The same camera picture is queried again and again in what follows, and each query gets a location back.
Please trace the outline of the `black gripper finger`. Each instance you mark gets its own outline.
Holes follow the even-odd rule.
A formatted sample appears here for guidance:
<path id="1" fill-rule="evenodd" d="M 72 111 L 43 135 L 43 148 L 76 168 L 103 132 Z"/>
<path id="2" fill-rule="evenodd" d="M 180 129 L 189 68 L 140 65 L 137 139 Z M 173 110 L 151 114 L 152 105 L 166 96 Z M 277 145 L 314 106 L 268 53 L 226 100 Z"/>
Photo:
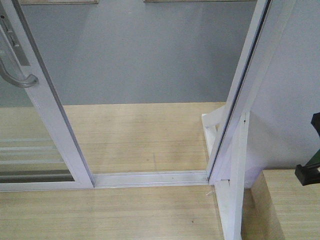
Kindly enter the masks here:
<path id="1" fill-rule="evenodd" d="M 313 114 L 311 119 L 311 125 L 314 127 L 317 134 L 320 136 L 320 112 Z"/>

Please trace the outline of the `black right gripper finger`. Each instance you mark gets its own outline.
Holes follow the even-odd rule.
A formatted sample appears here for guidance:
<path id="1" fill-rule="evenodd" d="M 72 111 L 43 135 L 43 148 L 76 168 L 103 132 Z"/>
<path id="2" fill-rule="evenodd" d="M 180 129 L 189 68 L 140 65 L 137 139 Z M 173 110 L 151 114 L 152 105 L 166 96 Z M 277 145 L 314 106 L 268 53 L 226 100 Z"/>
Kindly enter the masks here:
<path id="1" fill-rule="evenodd" d="M 298 164 L 294 172 L 302 186 L 320 183 L 320 164 L 310 164 L 302 166 Z"/>

